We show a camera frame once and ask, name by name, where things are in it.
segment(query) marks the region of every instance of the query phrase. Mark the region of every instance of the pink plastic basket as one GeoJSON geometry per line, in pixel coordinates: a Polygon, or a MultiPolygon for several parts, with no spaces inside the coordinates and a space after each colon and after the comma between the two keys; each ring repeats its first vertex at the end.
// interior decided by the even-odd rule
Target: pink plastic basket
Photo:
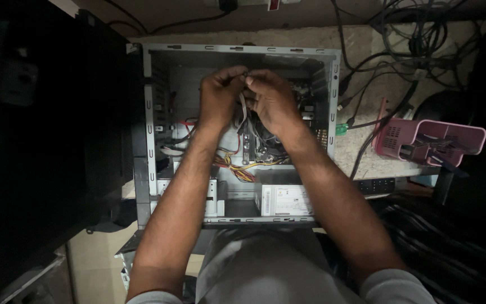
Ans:
{"type": "MultiPolygon", "coordinates": [[[[401,146],[403,144],[413,144],[418,133],[440,139],[454,140],[459,144],[473,149],[473,153],[447,147],[436,149],[436,152],[440,153],[444,159],[456,167],[461,164],[464,154],[479,154],[486,138],[486,131],[483,128],[432,120],[413,121],[391,119],[378,135],[374,149],[379,155],[404,160],[399,155],[401,146]]],[[[427,157],[427,163],[432,166],[440,166],[439,162],[430,157],[427,157]]]]}

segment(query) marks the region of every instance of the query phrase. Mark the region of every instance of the person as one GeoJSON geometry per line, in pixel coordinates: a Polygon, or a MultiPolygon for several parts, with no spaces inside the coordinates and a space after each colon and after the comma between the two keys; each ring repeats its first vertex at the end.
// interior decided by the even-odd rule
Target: person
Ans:
{"type": "Polygon", "coordinates": [[[406,271],[387,231],[304,124],[287,80],[234,66],[200,84],[199,123],[136,251],[128,304],[182,303],[185,269],[204,218],[217,145],[246,87],[249,107],[284,145],[315,217],[346,259],[359,296],[330,274],[311,229],[219,231],[206,252],[196,303],[434,303],[406,271]]]}

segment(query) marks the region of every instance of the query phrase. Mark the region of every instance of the wall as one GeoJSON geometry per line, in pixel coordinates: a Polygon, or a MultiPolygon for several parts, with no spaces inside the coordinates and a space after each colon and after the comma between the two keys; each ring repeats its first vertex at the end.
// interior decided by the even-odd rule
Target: wall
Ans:
{"type": "MultiPolygon", "coordinates": [[[[128,12],[138,18],[145,27],[152,29],[177,21],[219,15],[218,8],[205,6],[202,0],[114,0],[128,12]]],[[[129,17],[102,0],[75,0],[76,4],[91,11],[105,22],[124,20],[135,24],[129,17]]],[[[373,16],[380,11],[380,0],[337,0],[341,9],[363,18],[373,16]]],[[[461,6],[457,19],[478,18],[486,15],[486,0],[469,0],[461,6]]],[[[343,24],[362,24],[362,20],[341,13],[343,24]]],[[[265,5],[240,6],[230,15],[215,21],[180,25],[159,32],[158,34],[211,32],[211,31],[257,31],[262,29],[294,29],[309,26],[336,25],[335,12],[330,0],[301,0],[300,3],[280,6],[278,11],[268,12],[265,5]]],[[[136,31],[125,25],[114,25],[126,37],[137,36],[136,31]]]]}

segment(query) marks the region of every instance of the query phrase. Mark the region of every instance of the gray shirt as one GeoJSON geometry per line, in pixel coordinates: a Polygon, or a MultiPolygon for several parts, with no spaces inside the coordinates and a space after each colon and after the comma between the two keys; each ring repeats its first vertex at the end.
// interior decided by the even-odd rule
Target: gray shirt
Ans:
{"type": "MultiPolygon", "coordinates": [[[[181,304],[166,292],[146,292],[129,304],[181,304]]],[[[412,274],[398,269],[374,273],[359,296],[330,274],[310,229],[219,231],[198,275],[196,303],[426,304],[433,297],[412,274]]]]}

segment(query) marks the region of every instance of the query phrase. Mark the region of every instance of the green connector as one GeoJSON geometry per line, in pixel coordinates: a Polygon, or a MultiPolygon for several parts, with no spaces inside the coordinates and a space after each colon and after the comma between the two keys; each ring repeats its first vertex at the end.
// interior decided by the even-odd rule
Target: green connector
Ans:
{"type": "Polygon", "coordinates": [[[347,123],[339,123],[335,128],[335,135],[345,135],[346,131],[348,131],[348,124],[347,123]]]}

